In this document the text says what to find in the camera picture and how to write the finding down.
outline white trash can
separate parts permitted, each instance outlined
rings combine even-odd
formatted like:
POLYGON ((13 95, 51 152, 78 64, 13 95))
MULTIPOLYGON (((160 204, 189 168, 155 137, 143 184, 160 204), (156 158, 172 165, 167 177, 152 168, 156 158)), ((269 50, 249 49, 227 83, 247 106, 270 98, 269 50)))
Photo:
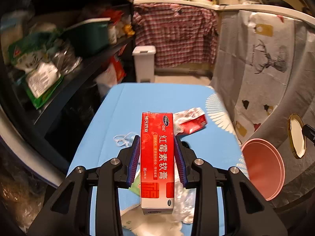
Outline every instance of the white trash can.
POLYGON ((137 46, 133 50, 137 82, 154 82, 155 46, 137 46))

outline beige floor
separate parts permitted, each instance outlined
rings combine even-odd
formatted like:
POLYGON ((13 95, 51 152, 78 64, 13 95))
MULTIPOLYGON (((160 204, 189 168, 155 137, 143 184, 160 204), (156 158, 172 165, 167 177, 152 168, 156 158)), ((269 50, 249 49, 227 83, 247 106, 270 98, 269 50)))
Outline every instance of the beige floor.
POLYGON ((155 83, 195 84, 208 86, 210 79, 206 76, 193 75, 155 75, 155 83))

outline red medicine box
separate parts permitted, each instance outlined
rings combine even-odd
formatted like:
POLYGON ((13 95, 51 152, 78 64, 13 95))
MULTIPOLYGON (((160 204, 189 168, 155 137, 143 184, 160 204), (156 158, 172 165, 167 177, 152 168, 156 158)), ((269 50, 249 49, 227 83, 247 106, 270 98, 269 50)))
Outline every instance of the red medicine box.
POLYGON ((142 113, 141 208, 144 214, 171 214, 174 208, 173 114, 142 113))

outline blue tabletop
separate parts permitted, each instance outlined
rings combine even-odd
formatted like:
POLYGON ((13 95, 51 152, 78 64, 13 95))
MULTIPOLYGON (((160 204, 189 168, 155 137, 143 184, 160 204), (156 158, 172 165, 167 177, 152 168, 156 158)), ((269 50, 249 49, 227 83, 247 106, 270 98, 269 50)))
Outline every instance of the blue tabletop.
MULTIPOLYGON (((113 140, 116 135, 130 132, 140 134, 142 112, 180 112, 201 107, 207 114, 206 127, 182 137, 198 158, 214 167, 228 169, 239 166, 243 172, 244 160, 234 136, 233 126, 211 87, 199 85, 126 83, 111 88, 89 128, 87 129, 70 165, 68 174, 79 165, 86 169, 101 166, 117 157, 121 147, 113 140)), ((90 234, 95 235, 96 187, 92 193, 90 234)), ((224 234, 224 213, 219 196, 220 235, 224 234)), ((140 203, 140 198, 127 189, 119 189, 120 209, 140 203)), ((191 225, 184 225, 182 232, 190 235, 191 225)))

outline silver bolt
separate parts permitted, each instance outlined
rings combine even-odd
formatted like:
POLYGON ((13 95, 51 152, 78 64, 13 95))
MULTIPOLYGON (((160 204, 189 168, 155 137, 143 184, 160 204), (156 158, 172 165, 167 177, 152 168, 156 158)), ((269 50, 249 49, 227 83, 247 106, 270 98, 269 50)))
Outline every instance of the silver bolt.
POLYGON ((232 168, 230 168, 230 170, 231 170, 231 172, 232 172, 233 174, 239 173, 239 169, 238 169, 237 167, 232 167, 232 168))
POLYGON ((119 162, 120 162, 120 160, 118 158, 111 159, 111 164, 113 164, 113 165, 117 165, 119 162))
POLYGON ((202 165, 204 163, 204 161, 202 159, 195 159, 194 163, 197 165, 202 165))
POLYGON ((74 171, 75 171, 76 173, 82 173, 82 172, 84 171, 84 167, 78 166, 78 167, 75 168, 74 171))

